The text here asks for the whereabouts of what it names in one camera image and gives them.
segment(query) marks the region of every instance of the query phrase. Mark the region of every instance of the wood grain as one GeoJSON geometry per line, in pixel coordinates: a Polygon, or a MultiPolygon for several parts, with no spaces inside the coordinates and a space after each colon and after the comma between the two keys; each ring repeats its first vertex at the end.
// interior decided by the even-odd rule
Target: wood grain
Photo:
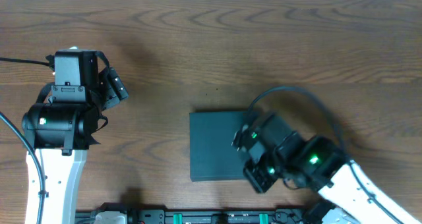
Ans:
{"type": "MultiPolygon", "coordinates": [[[[246,108],[263,90],[304,86],[341,120],[367,174],[422,219],[421,0],[0,0],[0,55],[42,60],[77,45],[102,50],[130,98],[106,111],[78,209],[103,202],[181,208],[308,206],[279,182],[191,182],[189,113],[246,108]]],[[[40,88],[36,65],[0,64],[1,111],[20,125],[40,88]]],[[[331,136],[303,98],[275,109],[305,136],[331,136]]],[[[25,151],[0,125],[0,222],[22,223],[25,151]]]]}

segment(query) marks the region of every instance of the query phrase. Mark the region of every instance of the white arm tube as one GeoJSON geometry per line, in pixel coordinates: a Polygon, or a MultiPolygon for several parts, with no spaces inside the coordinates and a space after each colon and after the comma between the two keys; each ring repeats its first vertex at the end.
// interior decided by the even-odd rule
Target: white arm tube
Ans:
{"type": "MultiPolygon", "coordinates": [[[[375,195],[375,198],[402,223],[405,224],[421,224],[412,217],[406,210],[395,203],[385,193],[383,193],[374,183],[364,174],[361,167],[354,161],[352,166],[357,177],[366,187],[366,189],[375,195]]],[[[325,186],[318,193],[326,200],[341,207],[348,212],[356,220],[362,224],[393,224],[396,223],[388,217],[361,189],[357,183],[349,165],[343,165],[337,173],[331,178],[334,186],[329,188],[325,186]]]]}
{"type": "MultiPolygon", "coordinates": [[[[48,193],[42,223],[74,224],[79,180],[88,151],[73,150],[71,156],[63,156],[60,149],[37,149],[35,154],[44,170],[45,189],[48,193]]],[[[34,161],[29,155],[26,156],[26,164],[29,189],[25,224],[35,224],[40,203],[40,182],[34,161]]]]}

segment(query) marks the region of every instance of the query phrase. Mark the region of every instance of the green tape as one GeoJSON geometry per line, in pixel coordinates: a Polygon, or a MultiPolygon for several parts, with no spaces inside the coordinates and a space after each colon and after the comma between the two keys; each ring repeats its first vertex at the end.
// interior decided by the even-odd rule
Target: green tape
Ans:
{"type": "Polygon", "coordinates": [[[182,224],[182,215],[174,214],[173,215],[173,224],[182,224]]]}
{"type": "Polygon", "coordinates": [[[259,214],[259,224],[268,224],[268,214],[267,213],[259,214]]]}

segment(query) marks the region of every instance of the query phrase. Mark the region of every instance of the wooden table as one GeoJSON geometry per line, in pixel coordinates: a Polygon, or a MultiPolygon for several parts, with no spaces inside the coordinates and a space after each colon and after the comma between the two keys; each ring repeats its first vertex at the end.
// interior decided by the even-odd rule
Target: wooden table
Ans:
{"type": "MultiPolygon", "coordinates": [[[[191,182],[189,113],[246,108],[275,85],[304,86],[337,114],[348,150],[383,191],[422,219],[422,0],[0,0],[0,56],[42,60],[102,50],[130,98],[105,112],[78,209],[104,202],[169,209],[310,206],[281,182],[191,182]]],[[[20,127],[39,65],[0,64],[0,110],[20,127]]],[[[259,103],[305,136],[329,128],[292,94],[259,103]]],[[[0,222],[26,212],[25,150],[0,125],[0,222]]]]}

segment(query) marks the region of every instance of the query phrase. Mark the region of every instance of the green clip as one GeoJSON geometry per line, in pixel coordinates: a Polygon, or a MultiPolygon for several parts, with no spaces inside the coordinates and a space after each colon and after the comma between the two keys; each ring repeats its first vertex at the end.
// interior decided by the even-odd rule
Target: green clip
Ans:
{"type": "Polygon", "coordinates": [[[259,224],[268,224],[268,214],[267,213],[259,214],[259,224]]]}
{"type": "Polygon", "coordinates": [[[173,224],[182,224],[182,215],[174,214],[173,215],[173,224]]]}

